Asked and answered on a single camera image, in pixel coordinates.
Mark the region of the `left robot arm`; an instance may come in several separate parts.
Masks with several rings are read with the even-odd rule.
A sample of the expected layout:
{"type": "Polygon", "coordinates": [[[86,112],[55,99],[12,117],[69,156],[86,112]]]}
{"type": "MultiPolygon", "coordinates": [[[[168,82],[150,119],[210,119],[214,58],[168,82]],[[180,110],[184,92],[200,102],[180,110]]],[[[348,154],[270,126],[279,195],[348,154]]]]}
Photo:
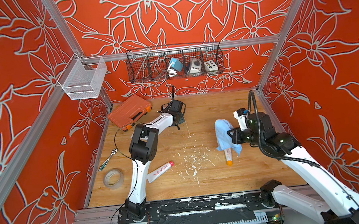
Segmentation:
{"type": "Polygon", "coordinates": [[[186,105],[174,98],[175,92],[173,86],[170,102],[163,104],[158,111],[160,115],[149,123],[136,123],[152,108],[151,103],[139,95],[131,96],[108,115],[109,120],[121,130],[134,128],[129,146],[133,175],[129,195],[124,202],[128,217],[134,221],[142,221],[146,216],[146,180],[157,153],[159,134],[168,127],[179,127],[185,122],[186,105]]]}

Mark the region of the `pink cap toothpaste tube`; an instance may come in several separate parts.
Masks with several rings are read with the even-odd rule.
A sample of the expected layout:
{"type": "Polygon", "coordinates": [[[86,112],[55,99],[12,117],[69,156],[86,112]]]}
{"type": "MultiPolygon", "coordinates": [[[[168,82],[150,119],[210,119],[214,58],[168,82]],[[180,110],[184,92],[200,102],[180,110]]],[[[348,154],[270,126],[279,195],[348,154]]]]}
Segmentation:
{"type": "Polygon", "coordinates": [[[165,172],[167,172],[169,169],[171,169],[175,163],[173,161],[169,161],[165,163],[164,165],[160,166],[156,170],[152,171],[147,176],[147,181],[151,184],[156,179],[158,179],[161,175],[163,175],[165,172]]]}

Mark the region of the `blue microfiber cloth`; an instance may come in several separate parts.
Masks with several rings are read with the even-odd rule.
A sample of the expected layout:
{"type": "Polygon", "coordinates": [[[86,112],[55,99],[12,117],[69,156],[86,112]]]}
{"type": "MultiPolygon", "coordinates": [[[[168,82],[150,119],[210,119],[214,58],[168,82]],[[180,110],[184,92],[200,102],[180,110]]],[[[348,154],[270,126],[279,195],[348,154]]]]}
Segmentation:
{"type": "Polygon", "coordinates": [[[230,148],[234,150],[238,156],[240,156],[242,152],[242,146],[233,143],[232,138],[228,135],[228,131],[234,128],[231,123],[225,119],[218,119],[215,121],[214,126],[218,144],[217,150],[224,151],[225,149],[230,148]]]}

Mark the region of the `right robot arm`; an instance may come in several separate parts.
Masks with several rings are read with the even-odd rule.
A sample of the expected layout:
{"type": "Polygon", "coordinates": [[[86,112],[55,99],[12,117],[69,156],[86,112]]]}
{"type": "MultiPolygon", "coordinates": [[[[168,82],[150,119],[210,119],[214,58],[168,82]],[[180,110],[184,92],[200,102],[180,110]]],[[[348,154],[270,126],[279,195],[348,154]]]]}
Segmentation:
{"type": "Polygon", "coordinates": [[[276,132],[270,116],[258,110],[253,91],[248,94],[248,108],[240,108],[233,115],[240,125],[227,132],[234,144],[249,144],[265,156],[282,161],[321,197],[317,200],[271,180],[260,189],[259,201],[264,207],[283,205],[319,224],[359,224],[359,193],[328,172],[296,138],[276,132]]]}

